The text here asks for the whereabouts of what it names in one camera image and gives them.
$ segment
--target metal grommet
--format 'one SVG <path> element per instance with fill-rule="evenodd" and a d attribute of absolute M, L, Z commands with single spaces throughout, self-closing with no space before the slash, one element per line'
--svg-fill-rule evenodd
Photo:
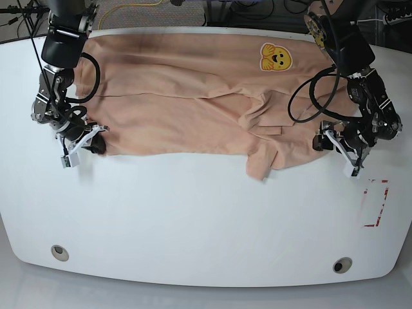
<path fill-rule="evenodd" d="M 66 262 L 69 259 L 69 254 L 62 246 L 54 245 L 51 248 L 51 254 L 59 261 Z"/>
<path fill-rule="evenodd" d="M 335 264 L 333 264 L 333 271 L 336 274 L 344 274 L 351 268 L 352 266 L 352 259 L 350 257 L 344 257 L 338 261 L 336 261 Z"/>

